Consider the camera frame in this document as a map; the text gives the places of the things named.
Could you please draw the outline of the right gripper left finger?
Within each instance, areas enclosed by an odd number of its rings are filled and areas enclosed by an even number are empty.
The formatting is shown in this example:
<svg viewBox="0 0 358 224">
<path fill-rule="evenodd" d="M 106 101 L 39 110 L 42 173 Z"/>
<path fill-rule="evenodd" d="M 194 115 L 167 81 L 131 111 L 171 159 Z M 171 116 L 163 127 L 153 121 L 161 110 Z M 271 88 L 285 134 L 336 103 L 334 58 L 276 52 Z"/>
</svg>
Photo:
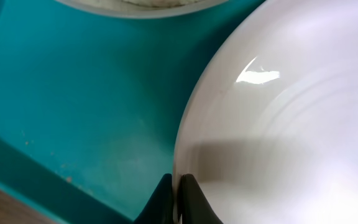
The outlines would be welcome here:
<svg viewBox="0 0 358 224">
<path fill-rule="evenodd" d="M 173 224 L 172 175 L 164 174 L 133 224 Z"/>
</svg>

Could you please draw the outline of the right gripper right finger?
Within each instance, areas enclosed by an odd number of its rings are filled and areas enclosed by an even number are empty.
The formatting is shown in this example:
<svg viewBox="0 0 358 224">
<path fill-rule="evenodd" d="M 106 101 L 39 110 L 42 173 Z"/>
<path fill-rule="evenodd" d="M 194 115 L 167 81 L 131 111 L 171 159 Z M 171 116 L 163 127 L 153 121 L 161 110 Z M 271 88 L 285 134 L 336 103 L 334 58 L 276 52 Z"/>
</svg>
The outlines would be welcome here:
<svg viewBox="0 0 358 224">
<path fill-rule="evenodd" d="M 223 224 L 192 174 L 181 176 L 178 188 L 178 214 L 182 224 Z"/>
</svg>

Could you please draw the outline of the grey bowl with rice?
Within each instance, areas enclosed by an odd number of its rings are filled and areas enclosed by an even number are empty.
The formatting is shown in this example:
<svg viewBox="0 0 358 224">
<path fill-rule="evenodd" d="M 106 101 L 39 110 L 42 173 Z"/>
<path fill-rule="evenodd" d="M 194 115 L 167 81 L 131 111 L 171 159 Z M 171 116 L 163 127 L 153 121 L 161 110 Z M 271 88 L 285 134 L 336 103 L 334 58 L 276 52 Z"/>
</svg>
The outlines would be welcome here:
<svg viewBox="0 0 358 224">
<path fill-rule="evenodd" d="M 126 19 L 160 19 L 165 17 L 182 16 L 202 11 L 224 3 L 224 0 L 198 1 L 184 6 L 147 7 L 125 1 L 77 1 L 57 0 L 66 6 L 97 14 L 100 16 L 119 17 Z"/>
</svg>

